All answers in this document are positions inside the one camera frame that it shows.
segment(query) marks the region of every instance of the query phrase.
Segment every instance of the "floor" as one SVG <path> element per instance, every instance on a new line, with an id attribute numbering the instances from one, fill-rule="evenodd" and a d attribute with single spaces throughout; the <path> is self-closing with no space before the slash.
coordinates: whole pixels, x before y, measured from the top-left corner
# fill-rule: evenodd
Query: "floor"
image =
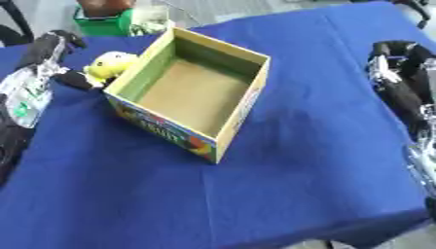
<path id="1" fill-rule="evenodd" d="M 295 11 L 320 6 L 339 5 L 346 0 L 323 0 L 312 2 L 309 0 L 137 0 L 140 4 L 165 4 L 170 6 L 170 16 L 179 25 L 185 27 L 205 25 L 226 21 L 233 18 L 243 18 L 254 15 Z M 75 10 L 75 0 L 15 0 L 24 15 L 31 23 L 36 35 L 51 29 L 67 29 L 79 32 L 72 22 Z M 408 8 L 399 6 L 411 20 L 416 21 L 418 15 Z M 435 17 L 430 21 L 424 32 L 436 41 L 436 0 L 430 0 L 428 9 Z M 0 23 L 15 27 L 7 15 L 0 10 Z M 436 227 L 429 226 L 420 231 L 414 231 L 385 243 L 377 249 L 409 249 L 435 248 Z M 336 249 L 351 247 L 336 244 Z M 300 245 L 286 249 L 326 249 L 319 241 L 307 241 Z"/>

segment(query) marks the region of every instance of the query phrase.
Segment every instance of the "open box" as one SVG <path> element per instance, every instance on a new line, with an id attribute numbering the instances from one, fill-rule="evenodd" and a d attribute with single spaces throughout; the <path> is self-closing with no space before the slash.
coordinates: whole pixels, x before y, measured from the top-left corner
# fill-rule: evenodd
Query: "open box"
<path id="1" fill-rule="evenodd" d="M 105 93 L 118 114 L 218 163 L 263 89 L 270 58 L 168 29 Z"/>

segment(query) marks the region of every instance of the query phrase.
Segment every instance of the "robotic hand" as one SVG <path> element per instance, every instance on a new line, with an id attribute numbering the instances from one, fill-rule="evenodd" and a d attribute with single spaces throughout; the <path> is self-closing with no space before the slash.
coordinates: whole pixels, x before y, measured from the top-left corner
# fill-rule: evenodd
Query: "robotic hand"
<path id="1" fill-rule="evenodd" d="M 380 42 L 368 71 L 376 93 L 408 128 L 408 167 L 427 190 L 425 205 L 436 221 L 436 54 L 413 42 Z"/>
<path id="2" fill-rule="evenodd" d="M 29 45 L 16 71 L 0 84 L 0 185 L 14 169 L 52 100 L 51 77 L 70 71 L 59 66 L 73 52 L 69 45 L 86 46 L 79 37 L 62 30 L 44 34 Z"/>

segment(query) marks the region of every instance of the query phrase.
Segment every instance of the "table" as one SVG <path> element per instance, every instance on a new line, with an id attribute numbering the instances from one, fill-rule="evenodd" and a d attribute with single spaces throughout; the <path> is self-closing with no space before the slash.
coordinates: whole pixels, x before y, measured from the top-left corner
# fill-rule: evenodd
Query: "table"
<path id="1" fill-rule="evenodd" d="M 244 18 L 196 31 L 272 56 L 267 86 L 211 166 L 118 118 L 98 91 L 54 101 L 0 192 L 2 248 L 274 248 L 308 238 L 366 248 L 427 219 L 406 130 L 364 73 L 371 45 L 415 40 L 388 3 Z M 154 37 L 89 38 L 65 65 L 141 53 Z M 0 50 L 0 76 L 24 47 Z"/>

